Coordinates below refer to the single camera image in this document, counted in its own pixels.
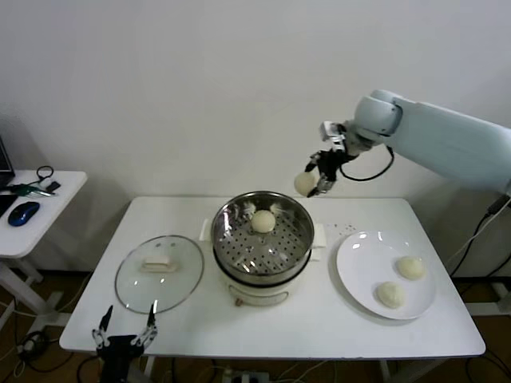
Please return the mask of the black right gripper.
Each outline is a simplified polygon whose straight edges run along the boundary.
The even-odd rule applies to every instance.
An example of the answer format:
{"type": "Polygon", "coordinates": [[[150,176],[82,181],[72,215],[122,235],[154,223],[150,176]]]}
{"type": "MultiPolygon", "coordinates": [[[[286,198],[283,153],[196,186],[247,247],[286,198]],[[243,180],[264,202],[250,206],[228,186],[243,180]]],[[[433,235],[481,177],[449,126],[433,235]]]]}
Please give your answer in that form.
{"type": "Polygon", "coordinates": [[[312,172],[318,165],[319,180],[307,193],[307,198],[328,193],[337,180],[337,172],[344,164],[355,160],[358,154],[350,154],[346,138],[334,139],[329,150],[320,150],[310,155],[305,172],[312,172]]]}

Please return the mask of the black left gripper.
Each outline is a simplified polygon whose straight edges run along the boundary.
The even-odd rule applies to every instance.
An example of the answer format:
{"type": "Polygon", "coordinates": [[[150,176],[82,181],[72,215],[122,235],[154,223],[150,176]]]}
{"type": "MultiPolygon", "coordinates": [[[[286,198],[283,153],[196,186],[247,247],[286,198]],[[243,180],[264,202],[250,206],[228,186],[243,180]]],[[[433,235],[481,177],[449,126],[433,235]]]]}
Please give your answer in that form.
{"type": "Polygon", "coordinates": [[[146,327],[140,334],[107,337],[109,321],[113,313],[111,305],[101,318],[97,328],[92,330],[93,340],[98,349],[98,357],[104,362],[100,383],[126,382],[131,361],[140,357],[144,346],[150,346],[157,336],[156,326],[157,303],[153,302],[146,327]]]}

